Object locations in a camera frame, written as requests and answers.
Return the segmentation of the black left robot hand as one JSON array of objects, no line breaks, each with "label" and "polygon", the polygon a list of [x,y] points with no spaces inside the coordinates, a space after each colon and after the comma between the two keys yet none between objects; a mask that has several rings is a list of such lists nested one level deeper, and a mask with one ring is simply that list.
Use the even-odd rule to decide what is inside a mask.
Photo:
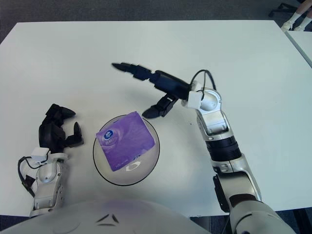
[{"label": "black left robot hand", "polygon": [[65,148],[73,148],[84,143],[80,125],[75,122],[74,133],[66,136],[62,125],[64,120],[72,118],[76,113],[68,108],[52,104],[39,127],[39,146],[48,148],[51,153],[62,153]]}]

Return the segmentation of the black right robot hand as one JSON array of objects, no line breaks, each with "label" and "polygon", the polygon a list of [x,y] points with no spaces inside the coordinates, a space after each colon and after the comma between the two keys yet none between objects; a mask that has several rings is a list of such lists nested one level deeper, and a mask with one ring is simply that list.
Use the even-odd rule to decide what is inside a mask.
[{"label": "black right robot hand", "polygon": [[142,81],[149,80],[149,82],[154,84],[156,89],[166,94],[157,104],[152,105],[142,113],[144,118],[153,119],[166,116],[179,99],[187,100],[189,92],[191,91],[190,84],[160,70],[152,72],[140,65],[124,62],[112,63],[112,66],[120,71],[131,73],[136,79]]}]

